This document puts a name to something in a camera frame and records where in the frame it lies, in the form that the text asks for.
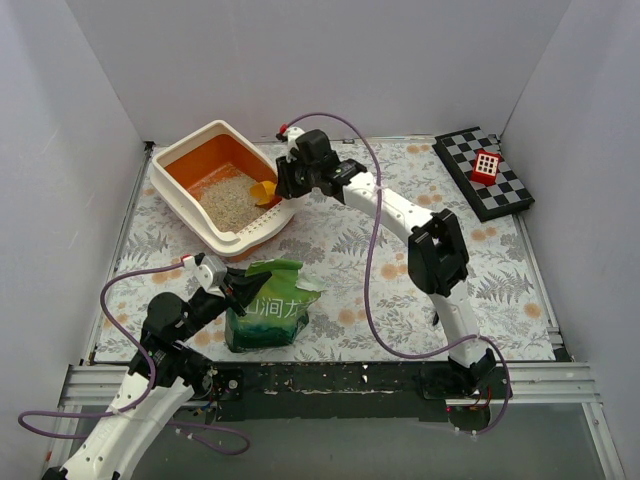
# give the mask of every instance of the red cube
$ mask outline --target red cube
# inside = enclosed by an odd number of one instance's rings
[[[471,180],[487,186],[494,185],[498,176],[498,164],[501,159],[502,157],[499,153],[478,150],[473,171],[471,172]]]

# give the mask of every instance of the cable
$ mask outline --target cable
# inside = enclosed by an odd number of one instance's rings
[[[491,387],[487,387],[487,401],[484,405],[482,405],[482,407],[480,408],[487,408],[489,406],[489,404],[491,403]]]
[[[171,270],[176,270],[182,267],[184,267],[184,262],[181,260],[180,262],[174,265],[169,265],[167,267],[148,268],[144,270],[127,272],[112,278],[105,284],[104,287],[102,287],[102,291],[100,292],[100,307],[102,308],[102,311],[104,312],[105,316],[107,317],[109,322],[111,322],[111,324],[114,327],[116,327],[118,331],[127,338],[127,340],[133,343],[133,345],[138,349],[138,351],[142,354],[144,359],[147,361],[147,364],[149,365],[149,383],[147,384],[147,388],[145,389],[144,392],[142,392],[142,395],[140,395],[140,397],[138,397],[136,400],[131,402],[129,405],[126,405],[125,407],[119,409],[118,412],[120,413],[127,412],[137,407],[149,396],[149,393],[151,393],[151,390],[153,389],[153,386],[156,381],[156,364],[151,359],[146,349],[140,344],[140,342],[136,340],[136,338],[131,333],[129,333],[126,328],[120,325],[118,321],[114,318],[113,314],[109,311],[109,308],[107,307],[107,292],[114,284],[126,278],[135,277],[138,275],[149,275],[152,273],[163,273]],[[46,410],[28,410],[26,412],[22,412],[18,416],[18,423],[20,424],[21,427],[26,428],[30,432],[36,433],[43,437],[58,438],[62,440],[84,440],[85,438],[87,438],[87,435],[67,435],[67,434],[47,432],[45,430],[36,428],[33,425],[29,425],[25,421],[25,418],[51,417],[51,418],[101,419],[101,418],[113,417],[114,415],[116,415],[116,413],[111,411],[107,411],[103,413],[64,413],[64,412],[49,412]],[[183,424],[182,422],[170,422],[167,425],[179,426],[178,424],[189,426],[189,424],[186,424],[186,423]],[[216,450],[217,452],[224,453],[226,455],[239,455],[240,453],[246,452],[251,445],[249,441],[249,437],[245,433],[239,430],[235,430],[227,427],[214,426],[214,425],[199,425],[199,424],[191,424],[191,425],[197,426],[199,428],[205,428],[207,430],[216,430],[216,431],[221,431],[225,433],[231,433],[245,440],[246,445],[242,449],[227,450],[224,448],[217,447],[216,445],[213,445],[207,442],[205,439],[201,437],[196,437],[195,435],[193,436],[195,440],[199,441],[204,445],[207,445],[208,447],[212,448],[213,450]]]
[[[479,339],[489,344],[491,348],[493,348],[496,354],[498,355],[498,358],[500,359],[500,362],[504,367],[505,377],[507,380],[507,393],[505,395],[502,408],[500,409],[500,412],[498,413],[496,419],[490,425],[488,425],[487,427],[485,427],[484,429],[476,433],[481,434],[481,433],[490,432],[502,420],[502,418],[504,417],[504,414],[507,411],[507,406],[509,405],[511,377],[509,375],[509,368],[507,366],[507,361],[505,360],[504,356],[498,349],[498,346],[493,342],[493,340],[483,335],[466,335],[442,348],[438,348],[433,352],[424,353],[424,354],[407,354],[403,352],[398,352],[397,350],[394,350],[384,342],[384,340],[378,334],[378,331],[376,330],[376,326],[373,322],[373,314],[371,313],[371,302],[369,299],[369,289],[370,289],[370,283],[371,283],[371,268],[373,266],[373,251],[375,250],[375,247],[376,247],[376,241],[378,239],[378,229],[380,228],[380,221],[382,216],[382,172],[380,169],[380,162],[378,161],[378,157],[376,156],[376,153],[373,151],[373,148],[371,148],[371,145],[369,144],[367,139],[364,137],[364,135],[362,135],[362,133],[360,133],[360,131],[351,122],[349,122],[348,120],[345,120],[344,118],[338,115],[334,115],[332,113],[325,113],[325,112],[311,112],[311,113],[300,115],[299,117],[294,118],[291,122],[287,124],[287,127],[290,127],[291,125],[299,122],[300,120],[303,120],[309,117],[333,118],[335,120],[338,120],[339,122],[342,122],[346,126],[348,126],[351,130],[353,130],[353,132],[358,136],[358,138],[362,140],[362,143],[364,144],[365,148],[369,152],[369,155],[371,155],[371,160],[373,161],[373,164],[376,169],[376,186],[378,187],[376,190],[377,190],[378,201],[376,204],[376,216],[373,222],[373,231],[371,232],[371,239],[369,241],[369,249],[367,251],[367,263],[365,265],[365,273],[364,273],[364,306],[365,306],[365,312],[367,314],[367,323],[369,324],[369,329],[371,330],[371,333],[373,334],[378,344],[382,348],[384,348],[387,352],[389,352],[390,354],[396,357],[405,358],[407,360],[424,360],[427,358],[431,358],[436,355],[440,355],[441,353],[447,352],[448,350],[451,350],[452,348],[457,347],[461,343],[464,343],[470,340]]]
[[[187,432],[179,432],[186,435],[189,438],[193,438],[195,441],[200,442],[203,445],[206,445],[207,447],[209,447],[212,450],[215,450],[218,453],[222,453],[223,455],[240,455],[246,452],[247,450],[249,450],[249,448],[251,447],[251,439],[249,438],[249,436],[246,433],[241,432],[240,430],[236,430],[235,428],[222,427],[219,425],[203,425],[200,423],[175,422],[175,421],[167,422],[167,425],[170,427],[204,428],[206,430],[212,430],[216,432],[231,433],[233,435],[236,435],[242,438],[242,440],[244,440],[244,447],[239,448],[237,450],[229,450],[219,445],[215,445],[211,443],[209,440],[207,440],[206,438],[201,437],[199,435],[193,435]]]

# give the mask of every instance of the cat litter box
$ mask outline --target cat litter box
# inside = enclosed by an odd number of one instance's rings
[[[242,174],[255,182],[277,182],[272,162],[229,124],[216,120],[154,157],[151,183],[171,210],[215,253],[238,261],[282,230],[302,206],[300,199],[277,199],[239,231],[222,231],[227,209],[220,211],[221,218],[211,218],[200,203],[202,196],[208,188]]]

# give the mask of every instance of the green bag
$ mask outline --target green bag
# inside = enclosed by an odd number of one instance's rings
[[[300,273],[302,262],[279,258],[254,262],[246,276],[271,272],[247,314],[226,313],[224,338],[232,352],[291,345],[309,323],[307,309],[324,290],[322,280]]]

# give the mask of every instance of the black and white checkerboard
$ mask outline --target black and white checkerboard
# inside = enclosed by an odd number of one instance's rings
[[[496,139],[488,137],[480,127],[440,135],[433,148],[481,222],[526,210],[533,203],[533,197],[504,157],[495,185],[487,187],[471,181],[479,149],[500,153]]]

